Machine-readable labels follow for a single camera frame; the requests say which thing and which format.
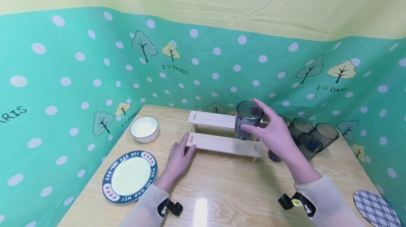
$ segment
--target wooden stand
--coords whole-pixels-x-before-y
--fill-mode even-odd
[[[197,149],[234,155],[245,155],[247,157],[252,157],[253,163],[256,162],[257,158],[262,158],[262,143],[259,142],[257,138],[255,138],[254,141],[242,141],[237,138],[197,133],[198,125],[229,128],[234,130],[234,116],[191,111],[187,122],[192,124],[192,132],[189,133],[189,138],[187,139],[186,144],[187,147],[195,144]]]

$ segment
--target plaid mat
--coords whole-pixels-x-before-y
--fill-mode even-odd
[[[354,203],[361,215],[375,227],[400,227],[396,212],[378,195],[366,191],[355,192]]]

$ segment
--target bowl rim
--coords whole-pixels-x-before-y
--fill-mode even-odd
[[[134,134],[131,133],[131,127],[132,127],[137,121],[139,121],[140,119],[143,119],[143,118],[153,118],[154,120],[156,120],[156,123],[157,123],[156,129],[155,129],[155,131],[154,131],[152,134],[150,134],[150,135],[148,135],[148,136],[145,136],[145,137],[137,137],[137,136],[134,136]],[[145,117],[139,118],[138,120],[134,121],[133,124],[131,124],[131,126],[129,127],[129,133],[131,134],[132,137],[134,137],[134,138],[136,138],[136,139],[144,139],[144,138],[147,138],[147,137],[149,137],[149,136],[152,136],[152,135],[158,130],[158,127],[159,127],[159,122],[158,122],[158,120],[157,120],[156,118],[154,118],[154,117],[152,117],[152,116],[145,116]]]

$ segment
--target wooden table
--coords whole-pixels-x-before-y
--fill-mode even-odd
[[[158,173],[166,165],[174,141],[180,141],[186,131],[189,110],[145,105],[136,118],[153,116],[159,122],[157,139],[148,144],[136,142],[129,126],[106,160],[70,207],[59,227],[118,226],[135,203],[115,205],[102,194],[102,178],[110,164],[132,150],[146,150],[158,161]],[[321,152],[312,163],[330,176],[341,195],[358,213],[352,200],[358,189],[379,194],[354,157],[347,143],[338,139]],[[167,214],[164,226],[312,226],[302,208],[285,211],[278,203],[283,193],[294,194],[293,179],[285,164],[272,162],[268,157],[256,163],[250,158],[224,153],[197,150],[190,170],[181,177],[171,194],[184,210],[178,218]]]

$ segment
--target hand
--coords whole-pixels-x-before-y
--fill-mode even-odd
[[[297,152],[300,153],[290,135],[285,121],[263,102],[256,98],[253,98],[253,101],[264,111],[265,115],[268,116],[270,123],[265,128],[254,127],[252,125],[242,125],[241,128],[260,138],[268,149],[284,161],[292,155],[296,155]]]
[[[190,166],[193,153],[196,150],[196,145],[193,144],[185,153],[185,147],[189,132],[186,132],[182,138],[182,141],[174,142],[169,154],[168,161],[166,162],[166,168],[162,172],[161,176],[155,182],[155,186],[159,187],[166,192],[169,192],[174,182],[182,175],[186,169]]]

